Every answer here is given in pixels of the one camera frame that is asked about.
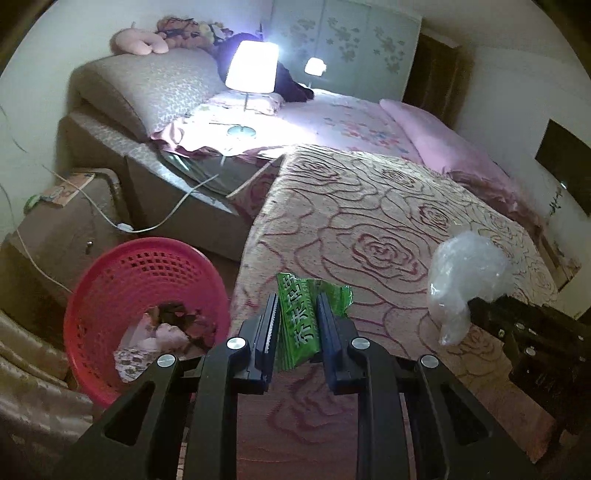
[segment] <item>ceiling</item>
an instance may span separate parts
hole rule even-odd
[[[465,46],[524,50],[579,61],[558,27],[532,0],[357,0],[423,17],[426,27]]]

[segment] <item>clear plastic bag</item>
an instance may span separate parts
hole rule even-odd
[[[428,277],[428,308],[441,324],[439,343],[457,345],[470,329],[468,301],[494,301],[513,289],[511,263],[490,239],[463,232],[440,244]]]

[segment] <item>stuffed toy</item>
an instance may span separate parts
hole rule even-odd
[[[121,30],[115,36],[115,44],[124,52],[134,55],[166,53],[169,46],[160,35],[139,28]]]
[[[217,22],[208,24],[192,18],[167,17],[157,24],[158,35],[169,48],[202,48],[213,53],[214,47],[233,35],[233,31]]]
[[[190,22],[190,18],[186,20],[177,17],[163,18],[156,25],[158,35],[164,39],[169,48],[180,47],[184,41],[184,29]]]

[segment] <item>lampshade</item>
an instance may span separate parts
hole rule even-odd
[[[275,89],[278,59],[276,44],[244,40],[228,69],[226,86],[247,93],[271,93]]]
[[[322,77],[322,74],[326,72],[326,64],[322,60],[312,57],[310,60],[308,60],[308,63],[306,63],[304,72],[306,72],[308,75]]]

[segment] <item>floral bedsheet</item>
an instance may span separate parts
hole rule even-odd
[[[325,90],[314,93],[314,100],[286,103],[276,115],[204,103],[152,138],[166,151],[196,158],[215,150],[255,161],[260,154],[277,158],[283,153],[281,147],[312,144],[423,163],[404,130],[377,103]],[[256,136],[232,139],[226,133],[232,124],[252,127]]]
[[[452,223],[469,225],[504,250],[515,297],[555,300],[550,273],[523,228],[453,181],[400,158],[297,147],[286,155],[246,243],[231,334],[276,291],[277,272],[348,284],[355,302],[349,314],[362,335],[407,358],[437,355],[539,458],[553,421],[509,382],[501,342],[472,326],[459,346],[437,343],[427,273]],[[334,397],[322,365],[275,374],[268,394],[240,399],[239,477],[354,478],[356,417],[356,397]]]

